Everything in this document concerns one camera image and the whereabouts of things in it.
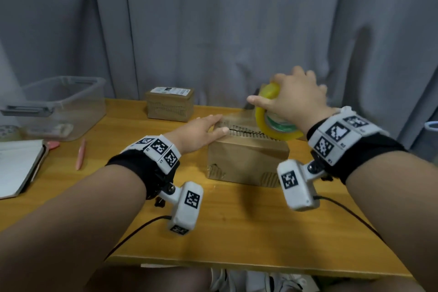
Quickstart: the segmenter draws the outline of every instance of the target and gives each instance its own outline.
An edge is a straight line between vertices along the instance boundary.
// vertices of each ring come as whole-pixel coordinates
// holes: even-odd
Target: yellow table surface
[[[192,118],[237,109],[195,106]],[[18,221],[48,199],[105,165],[107,160],[144,135],[166,133],[182,123],[148,119],[144,101],[107,100],[107,115],[85,134],[84,164],[74,165],[80,139],[50,151],[27,192],[0,201],[0,230]],[[306,142],[289,142],[290,158],[311,160]],[[332,203],[294,212],[281,188],[262,188],[206,178],[207,149],[180,160],[175,184],[192,180],[204,188],[196,228],[186,236],[166,229],[167,221],[152,223],[133,236],[109,261],[201,265],[260,271],[299,272],[339,277],[410,276],[394,253],[356,218]],[[315,182],[320,195],[363,214],[339,181]],[[171,205],[147,201],[125,235],[146,221],[170,214]]]

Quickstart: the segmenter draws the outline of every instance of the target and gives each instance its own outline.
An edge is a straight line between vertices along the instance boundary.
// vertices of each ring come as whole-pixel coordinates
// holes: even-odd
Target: packing tape
[[[0,125],[0,142],[21,140],[20,130],[14,125]]]
[[[260,90],[259,95],[274,99],[279,93],[280,86],[276,83],[270,83]],[[288,141],[303,136],[303,133],[295,125],[261,107],[255,108],[255,120],[260,130],[272,139]]]

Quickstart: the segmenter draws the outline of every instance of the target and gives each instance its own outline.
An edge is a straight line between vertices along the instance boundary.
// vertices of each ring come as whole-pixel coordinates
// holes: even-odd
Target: plastic storage box
[[[26,135],[71,141],[85,134],[106,112],[105,79],[56,76],[0,97],[0,112],[17,118]]]

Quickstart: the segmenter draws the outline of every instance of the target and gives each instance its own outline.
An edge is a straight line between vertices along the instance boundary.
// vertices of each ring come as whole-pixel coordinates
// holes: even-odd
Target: open notebook
[[[47,152],[44,140],[0,142],[0,199],[23,191],[33,181]]]

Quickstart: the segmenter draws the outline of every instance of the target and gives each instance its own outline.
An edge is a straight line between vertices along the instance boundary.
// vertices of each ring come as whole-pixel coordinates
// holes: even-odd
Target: hand
[[[164,134],[164,136],[177,146],[181,155],[191,153],[220,139],[228,133],[228,127],[217,128],[209,133],[210,127],[221,118],[222,115],[209,115],[205,118],[196,118],[184,126]]]
[[[297,126],[304,134],[317,122],[332,116],[337,109],[327,106],[327,86],[316,84],[313,71],[304,73],[303,68],[295,66],[292,75],[276,74],[271,79],[280,85],[276,99],[249,96],[247,101],[276,113],[281,118]]]

